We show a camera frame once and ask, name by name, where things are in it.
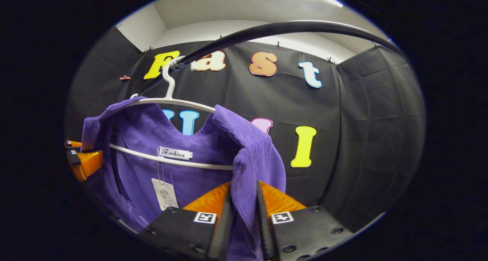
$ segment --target white wall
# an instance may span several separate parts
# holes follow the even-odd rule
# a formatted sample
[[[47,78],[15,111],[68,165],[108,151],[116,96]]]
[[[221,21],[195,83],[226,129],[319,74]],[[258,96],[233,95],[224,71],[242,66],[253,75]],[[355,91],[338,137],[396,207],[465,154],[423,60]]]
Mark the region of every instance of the white wall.
[[[144,51],[164,35],[166,26],[162,22],[153,3],[123,19],[117,26],[122,35],[131,41],[139,50]]]
[[[204,21],[202,23],[192,23],[178,26],[166,30],[163,35],[152,42],[152,47],[165,47],[171,44],[181,44],[183,42],[197,42],[201,40],[216,40],[220,35],[232,34],[242,29],[250,28],[257,25],[266,24],[265,21],[247,21],[247,20],[221,20],[221,21]],[[314,33],[291,33],[283,35],[273,35],[264,37],[250,42],[261,42],[264,44],[276,45],[279,42],[281,47],[286,47],[308,54],[319,56],[327,59],[331,57],[332,61],[340,63],[356,55],[351,50],[342,45],[328,40]]]

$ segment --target white ceiling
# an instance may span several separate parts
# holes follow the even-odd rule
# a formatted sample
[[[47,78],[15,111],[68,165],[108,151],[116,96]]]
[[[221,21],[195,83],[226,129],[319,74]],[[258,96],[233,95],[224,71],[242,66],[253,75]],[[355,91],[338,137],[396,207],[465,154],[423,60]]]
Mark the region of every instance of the white ceiling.
[[[153,4],[168,29],[222,19],[247,19],[269,23],[316,19],[358,26],[385,40],[389,39],[376,25],[347,5],[339,8],[325,0],[155,0]],[[354,53],[373,47],[373,43],[368,40],[348,35],[317,34]]]

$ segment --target black cable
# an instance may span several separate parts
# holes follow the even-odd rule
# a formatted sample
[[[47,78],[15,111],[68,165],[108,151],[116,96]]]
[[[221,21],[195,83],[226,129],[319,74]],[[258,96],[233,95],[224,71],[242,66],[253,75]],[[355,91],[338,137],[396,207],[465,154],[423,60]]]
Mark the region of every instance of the black cable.
[[[401,52],[401,50],[398,49],[398,47],[396,47],[394,44],[383,40],[382,38],[373,35],[370,32],[361,28],[356,28],[354,26],[342,23],[333,23],[329,21],[285,21],[282,23],[269,23],[247,28],[215,40],[205,47],[202,47],[194,51],[193,53],[186,55],[180,61],[177,61],[175,63],[174,69],[169,68],[169,73],[176,72],[184,68],[188,64],[192,63],[193,61],[199,60],[202,57],[212,54],[215,51],[222,50],[226,47],[231,47],[235,44],[240,44],[241,42],[247,42],[248,40],[268,37],[270,35],[280,35],[297,32],[337,33],[371,40],[372,42],[384,45],[385,47],[395,51],[396,53],[403,56],[406,61],[408,61],[405,54],[403,54],[403,52]],[[162,80],[162,74],[160,74],[154,80],[152,80],[151,83],[148,84],[138,96],[142,96]]]

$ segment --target hanger hook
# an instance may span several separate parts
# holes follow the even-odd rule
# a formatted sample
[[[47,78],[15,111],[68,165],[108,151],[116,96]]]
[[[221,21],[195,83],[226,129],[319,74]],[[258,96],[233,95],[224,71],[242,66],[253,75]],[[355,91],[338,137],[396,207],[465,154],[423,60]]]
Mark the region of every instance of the hanger hook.
[[[166,63],[166,65],[164,66],[164,68],[162,69],[162,78],[168,82],[168,91],[166,91],[166,99],[173,99],[173,91],[175,90],[175,79],[173,79],[173,77],[171,77],[168,73],[169,71],[169,68],[170,67],[173,67],[174,64],[176,64],[179,60],[181,60],[181,58],[183,58],[184,56],[178,56],[174,59],[172,59],[171,61],[169,61],[168,63]]]

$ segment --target purple sweater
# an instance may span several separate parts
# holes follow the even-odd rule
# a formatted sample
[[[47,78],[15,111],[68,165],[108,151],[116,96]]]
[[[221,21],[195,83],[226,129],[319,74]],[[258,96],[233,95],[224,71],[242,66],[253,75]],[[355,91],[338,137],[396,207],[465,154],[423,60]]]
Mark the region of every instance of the purple sweater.
[[[233,171],[222,171],[164,164],[164,180],[174,186],[180,208],[231,181],[238,215],[227,260],[263,260],[256,181],[282,192],[286,186],[283,161],[270,136],[219,105],[198,132],[183,135],[157,103],[126,108],[140,99],[145,97],[115,103],[100,116],[85,119],[82,151],[103,151],[101,169],[88,178],[90,187],[120,219],[140,232],[162,212],[151,182],[157,178],[157,162],[113,150],[110,142],[149,155],[157,155],[159,146],[188,150],[193,153],[190,162],[232,165]]]

